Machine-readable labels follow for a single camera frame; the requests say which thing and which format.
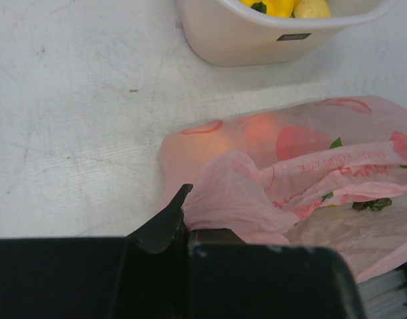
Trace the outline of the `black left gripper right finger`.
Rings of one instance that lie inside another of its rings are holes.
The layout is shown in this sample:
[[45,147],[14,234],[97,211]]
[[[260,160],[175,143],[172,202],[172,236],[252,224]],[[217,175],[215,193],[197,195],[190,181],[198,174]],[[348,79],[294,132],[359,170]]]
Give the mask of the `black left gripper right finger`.
[[251,245],[230,229],[192,231],[187,248],[188,318],[366,318],[332,249]]

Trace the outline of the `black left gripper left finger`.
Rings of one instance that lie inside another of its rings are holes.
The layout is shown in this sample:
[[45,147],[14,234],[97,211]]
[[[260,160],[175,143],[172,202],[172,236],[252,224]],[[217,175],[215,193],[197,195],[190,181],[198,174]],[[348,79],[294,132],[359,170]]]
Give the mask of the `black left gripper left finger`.
[[191,189],[125,237],[0,239],[0,318],[126,318],[155,308],[146,296],[176,275]]

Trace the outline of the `pink plastic bag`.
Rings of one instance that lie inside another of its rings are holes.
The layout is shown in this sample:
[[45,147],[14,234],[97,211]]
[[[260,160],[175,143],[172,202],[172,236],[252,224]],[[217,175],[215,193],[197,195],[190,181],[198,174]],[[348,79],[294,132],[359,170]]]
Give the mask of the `pink plastic bag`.
[[250,244],[324,246],[358,282],[407,262],[407,109],[329,98],[169,134],[161,206]]

